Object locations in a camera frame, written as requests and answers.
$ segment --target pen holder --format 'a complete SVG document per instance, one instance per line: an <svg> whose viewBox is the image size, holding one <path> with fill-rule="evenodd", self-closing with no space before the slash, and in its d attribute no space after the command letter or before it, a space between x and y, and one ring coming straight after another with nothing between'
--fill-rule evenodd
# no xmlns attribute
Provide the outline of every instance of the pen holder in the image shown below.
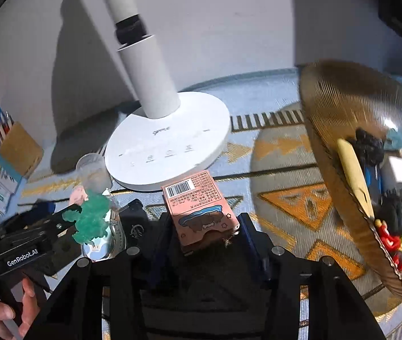
<svg viewBox="0 0 402 340"><path fill-rule="evenodd" d="M28 178L44 151L19 122L15 122L0 146L0 156L21 176Z"/></svg>

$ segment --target barcode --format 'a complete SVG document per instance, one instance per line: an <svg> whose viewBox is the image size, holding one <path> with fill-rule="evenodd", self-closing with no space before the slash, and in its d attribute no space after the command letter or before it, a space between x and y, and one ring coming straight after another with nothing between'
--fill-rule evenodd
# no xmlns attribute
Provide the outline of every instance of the barcode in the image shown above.
<svg viewBox="0 0 402 340"><path fill-rule="evenodd" d="M182 194L182 193L188 192L189 190L193 190L193 189L195 189L193 182L191 181L191 179L187 179L187 180L178 182L177 184L166 187L166 193L171 198L171 197L174 197L175 195Z"/></svg>

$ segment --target cartoon dog illustration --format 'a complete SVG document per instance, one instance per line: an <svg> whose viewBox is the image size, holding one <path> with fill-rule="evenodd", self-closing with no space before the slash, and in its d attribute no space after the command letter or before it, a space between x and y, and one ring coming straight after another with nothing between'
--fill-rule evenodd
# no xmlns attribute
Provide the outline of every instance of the cartoon dog illustration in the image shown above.
<svg viewBox="0 0 402 340"><path fill-rule="evenodd" d="M206 207L199 211L190 213L179 220L179 225L188 226L193 232L201 231L202 229L210 228L218 224L223 218L221 206Z"/></svg>

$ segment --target white lamp base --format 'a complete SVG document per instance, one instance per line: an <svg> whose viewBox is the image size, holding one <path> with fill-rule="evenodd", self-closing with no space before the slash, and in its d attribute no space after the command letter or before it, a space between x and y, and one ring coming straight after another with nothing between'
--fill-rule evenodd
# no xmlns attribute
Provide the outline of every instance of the white lamp base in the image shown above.
<svg viewBox="0 0 402 340"><path fill-rule="evenodd" d="M202 92L179 93L181 105L161 119L148 119L142 108L114 130L105 164L122 186L159 190L207 169L224 150L230 114L218 98Z"/></svg>

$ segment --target fingernail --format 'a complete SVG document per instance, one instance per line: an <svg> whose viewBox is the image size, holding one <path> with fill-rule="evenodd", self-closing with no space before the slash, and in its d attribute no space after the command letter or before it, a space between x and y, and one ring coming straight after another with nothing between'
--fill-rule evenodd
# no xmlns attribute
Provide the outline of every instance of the fingernail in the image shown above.
<svg viewBox="0 0 402 340"><path fill-rule="evenodd" d="M14 311L10 307L4 308L4 314L9 320L14 318Z"/></svg>

